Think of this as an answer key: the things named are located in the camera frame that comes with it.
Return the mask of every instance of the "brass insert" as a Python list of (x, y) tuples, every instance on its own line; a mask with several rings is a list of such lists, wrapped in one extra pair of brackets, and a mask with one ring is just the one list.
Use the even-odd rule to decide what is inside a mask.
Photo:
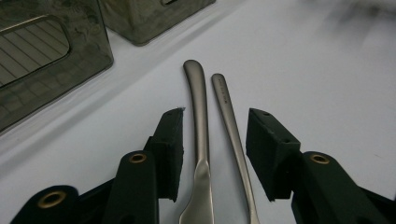
[(314, 162), (317, 162), (320, 164), (329, 164), (329, 162), (330, 162), (329, 159), (327, 159), (324, 156), (320, 156), (318, 154), (311, 155), (310, 159), (311, 159), (311, 161), (314, 161)]
[(61, 203), (66, 198), (66, 193), (60, 190), (53, 191), (42, 197), (37, 206), (40, 208), (51, 208), (59, 203)]
[(140, 163), (145, 161), (147, 156), (145, 154), (134, 154), (131, 158), (129, 158), (129, 162), (131, 163)]

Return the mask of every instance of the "metal utensil handle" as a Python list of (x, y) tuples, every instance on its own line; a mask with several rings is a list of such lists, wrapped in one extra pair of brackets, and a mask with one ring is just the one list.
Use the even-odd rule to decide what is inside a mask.
[(247, 197), (247, 205), (250, 213), (250, 223), (259, 223), (254, 203), (253, 191), (250, 185), (247, 163), (245, 161), (244, 150), (242, 149), (241, 139), (239, 137), (238, 127), (236, 125), (235, 114), (233, 113), (233, 104), (231, 103), (230, 93), (228, 92), (227, 83), (224, 75), (215, 74), (212, 76), (212, 84), (215, 89), (216, 98), (218, 99), (221, 115), (230, 136), (233, 152), (242, 177), (242, 182)]
[(207, 161), (209, 163), (209, 137), (207, 127), (207, 103), (204, 69), (198, 62), (194, 60), (188, 60), (184, 62), (183, 67), (191, 91), (195, 123), (195, 162), (198, 163), (198, 161)]

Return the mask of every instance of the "white surface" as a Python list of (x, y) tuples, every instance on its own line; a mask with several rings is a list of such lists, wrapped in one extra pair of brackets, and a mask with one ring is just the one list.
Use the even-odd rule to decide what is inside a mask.
[[(271, 112), (302, 151), (333, 156), (358, 185), (393, 199), (395, 18), (344, 1), (225, 1), (143, 48), (109, 32), (112, 68), (0, 136), (0, 223), (44, 188), (66, 184), (83, 193), (114, 177), (122, 155), (143, 148), (162, 113), (185, 106), (178, 200), (160, 200), (161, 223), (178, 223), (193, 170), (191, 100), (181, 68), (188, 59), (205, 69), (216, 223), (248, 219), (214, 73), (227, 79), (243, 142), (248, 109)], [(228, 8), (216, 13), (222, 5)], [(291, 201), (269, 203), (249, 162), (248, 169), (261, 224), (294, 223)]]

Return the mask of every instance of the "stainless steel handle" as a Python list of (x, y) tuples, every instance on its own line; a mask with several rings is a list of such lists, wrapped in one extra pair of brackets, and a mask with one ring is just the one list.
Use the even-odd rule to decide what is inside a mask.
[(221, 115), (230, 136), (233, 152), (236, 157), (236, 162), (239, 167), (239, 173), (242, 177), (242, 182), (247, 197), (247, 205), (249, 209), (250, 223), (259, 224), (257, 216), (256, 205), (254, 203), (253, 191), (250, 185), (250, 178), (248, 175), (247, 163), (245, 161), (244, 150), (242, 149), (241, 139), (239, 137), (238, 127), (236, 125), (235, 114), (233, 113), (233, 104), (231, 103), (230, 93), (227, 88), (224, 75), (215, 74), (212, 76), (212, 84), (215, 89), (216, 98), (218, 99)]
[(192, 195), (189, 204), (180, 216), (179, 224), (214, 224), (205, 74), (202, 66), (194, 60), (184, 62), (183, 67), (189, 82), (192, 99), (196, 167)]

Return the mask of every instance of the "white table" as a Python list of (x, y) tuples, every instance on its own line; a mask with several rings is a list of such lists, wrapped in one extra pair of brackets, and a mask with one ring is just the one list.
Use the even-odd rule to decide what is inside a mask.
[[(108, 32), (112, 68), (0, 136), (0, 223), (38, 191), (86, 192), (115, 176), (122, 155), (143, 149), (162, 113), (184, 112), (184, 164), (176, 203), (160, 200), (162, 224), (178, 223), (193, 172), (191, 98), (181, 68), (205, 69), (216, 223), (248, 223), (233, 151), (210, 83), (228, 82), (242, 142), (250, 107), (276, 116), (301, 151), (336, 158), (362, 187), (396, 190), (396, 22), (345, 1), (218, 0), (137, 48)], [(294, 223), (288, 201), (269, 203), (249, 161), (262, 223)]]

